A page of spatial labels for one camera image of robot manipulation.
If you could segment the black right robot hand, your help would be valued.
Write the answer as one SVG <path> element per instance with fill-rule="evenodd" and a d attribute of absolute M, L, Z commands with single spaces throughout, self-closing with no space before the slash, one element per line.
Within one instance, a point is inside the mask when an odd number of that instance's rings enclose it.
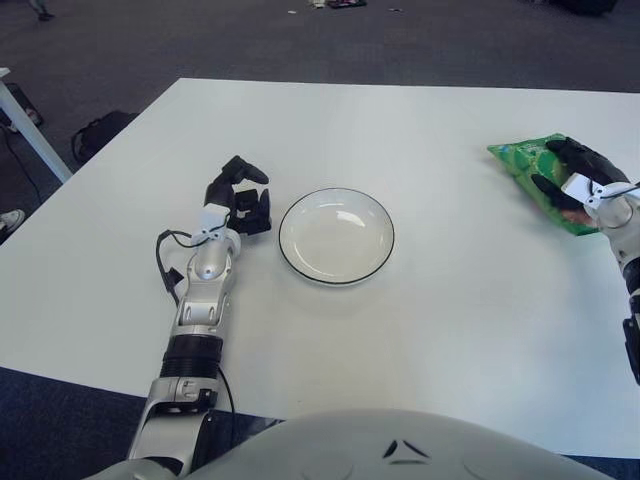
<path fill-rule="evenodd" d="M 606 157 L 570 137 L 549 140 L 546 142 L 546 147 L 571 171 L 595 183 L 606 186 L 615 182 L 629 182 L 628 177 Z M 548 197 L 551 205 L 560 212 L 584 213 L 580 202 L 564 194 L 544 176 L 533 174 L 531 180 Z"/>

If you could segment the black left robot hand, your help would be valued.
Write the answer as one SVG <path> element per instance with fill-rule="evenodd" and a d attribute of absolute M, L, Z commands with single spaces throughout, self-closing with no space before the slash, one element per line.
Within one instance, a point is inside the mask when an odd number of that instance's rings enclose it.
<path fill-rule="evenodd" d="M 247 180 L 266 186 L 269 177 L 259 168 L 239 155 L 232 157 L 221 173 L 207 186 L 204 205 L 216 205 L 227 209 L 223 214 L 224 225 L 238 234 L 255 235 L 271 230 L 270 194 L 265 188 L 236 192 L 234 186 Z"/>

